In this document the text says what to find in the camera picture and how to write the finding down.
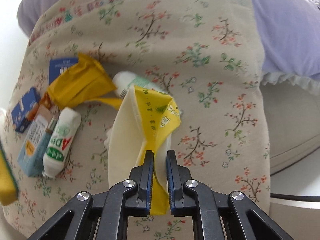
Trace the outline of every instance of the yellow food wrapper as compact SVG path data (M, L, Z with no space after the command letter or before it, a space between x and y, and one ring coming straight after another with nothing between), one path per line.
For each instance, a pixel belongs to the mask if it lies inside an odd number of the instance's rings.
M143 164L146 150L155 153L151 215L164 215L169 207L166 156L171 133L180 123L179 109L170 95L132 86L111 131L110 187L127 179L133 167Z
M100 101L119 109L119 98L99 98L116 90L97 60L79 53L79 62L68 68L47 89L50 98L60 108L74 108L85 101Z

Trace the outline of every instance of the white floor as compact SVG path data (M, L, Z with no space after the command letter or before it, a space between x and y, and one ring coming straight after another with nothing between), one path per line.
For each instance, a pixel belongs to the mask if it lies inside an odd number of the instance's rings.
M320 196L320 149L271 177L271 192Z
M0 0L0 107L7 108L21 68L28 38L18 26L21 0Z

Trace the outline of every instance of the cardboard box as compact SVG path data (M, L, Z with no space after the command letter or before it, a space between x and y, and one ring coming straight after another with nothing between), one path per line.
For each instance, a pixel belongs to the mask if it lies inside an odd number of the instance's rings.
M77 57L52 59L49 63L49 85L69 67L78 63Z
M23 133L32 122L39 108L41 97L34 87L25 93L11 112L13 127Z
M49 144L57 119L40 105L32 121L18 156L18 164L28 177L41 176L44 169L42 158Z

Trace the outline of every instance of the ad calcium milk bottle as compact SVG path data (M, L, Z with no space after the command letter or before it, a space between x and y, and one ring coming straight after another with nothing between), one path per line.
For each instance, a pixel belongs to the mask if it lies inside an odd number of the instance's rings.
M136 85L138 87L143 87L147 89L153 89L155 91L164 93L164 91L158 85L130 71L121 71L117 73L114 76L112 82L117 87L117 90L115 90L115 94L121 99L124 99L131 85Z
M81 115L66 107L52 133L47 150L43 156L43 175L55 178L64 168L73 138L81 123Z

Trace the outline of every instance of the yellow sponge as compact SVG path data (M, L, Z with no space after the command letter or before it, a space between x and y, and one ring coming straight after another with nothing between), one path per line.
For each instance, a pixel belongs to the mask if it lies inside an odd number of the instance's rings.
M18 199L18 186L0 143L0 203L9 205Z

